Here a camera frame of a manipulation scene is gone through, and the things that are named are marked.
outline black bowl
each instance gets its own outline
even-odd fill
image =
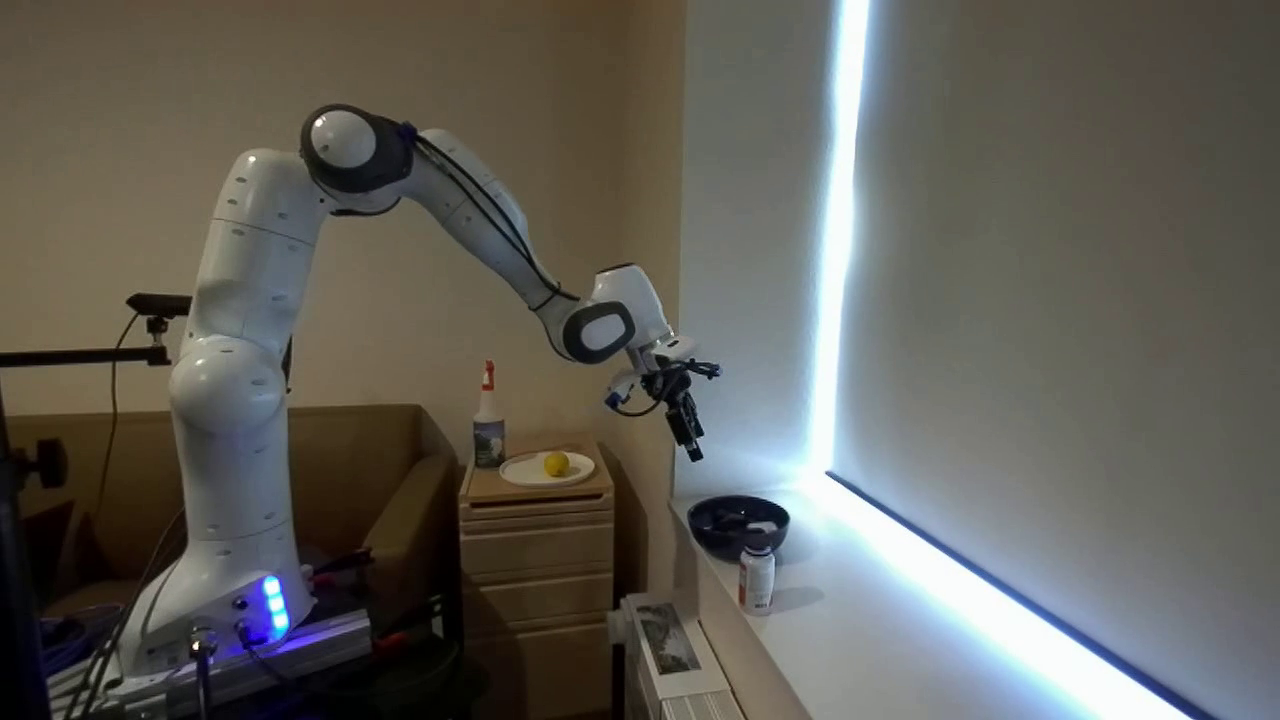
[[[690,507],[696,543],[731,563],[743,552],[750,527],[764,527],[764,540],[778,552],[787,540],[787,525],[792,516],[764,496],[714,496]]]

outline bottle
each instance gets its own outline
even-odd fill
[[[769,614],[778,592],[778,552],[769,533],[750,533],[743,552],[735,561],[735,599],[743,614]]]
[[[503,424],[503,416],[495,408],[495,369],[493,369],[493,361],[485,361],[479,408],[472,416],[476,469],[502,469],[503,466],[503,442],[509,442],[509,424]]]

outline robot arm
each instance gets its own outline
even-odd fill
[[[479,265],[539,315],[549,346],[577,365],[617,352],[634,369],[607,408],[636,389],[670,408],[676,445],[701,460],[691,355],[644,268],[603,268],[593,295],[569,295],[537,265],[519,203],[447,134],[416,134],[361,107],[320,107],[291,154],[246,154],[217,199],[193,294],[171,424],[185,469],[189,548],[131,603],[115,649],[119,698],[170,684],[193,641],[219,649],[283,644],[314,614],[291,537],[283,361],[316,238],[329,217],[379,217],[424,203]]]
[[[603,268],[593,295],[569,295],[537,261],[519,203],[456,136],[334,103],[300,136],[314,181],[348,213],[384,213],[401,196],[424,203],[479,265],[511,285],[539,315],[549,346],[577,365],[629,352],[634,369],[613,385],[607,408],[620,416],[636,389],[670,405],[670,429],[701,460],[701,420],[690,396],[691,375],[721,375],[691,355],[641,265]]]

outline beige wall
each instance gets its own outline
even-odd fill
[[[451,127],[590,294],[620,256],[620,4],[12,4],[0,23],[0,348],[112,346],[127,294],[189,294],[235,154],[351,102]],[[613,369],[559,365],[523,305],[419,210],[334,222],[297,334],[297,405],[424,401],[464,445],[479,361],[511,432],[596,420]],[[109,408],[109,369],[0,375],[7,413]],[[163,372],[119,369],[124,408]]]
[[[623,4],[623,92],[620,92],[620,256],[641,261],[682,325],[682,171],[686,171],[686,0]],[[662,413],[607,424],[623,466],[620,577],[641,588],[673,583],[676,527],[673,432]]]

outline blue light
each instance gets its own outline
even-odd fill
[[[278,577],[265,577],[265,603],[274,614],[274,641],[279,641],[287,633],[287,603],[283,603],[283,588]]]

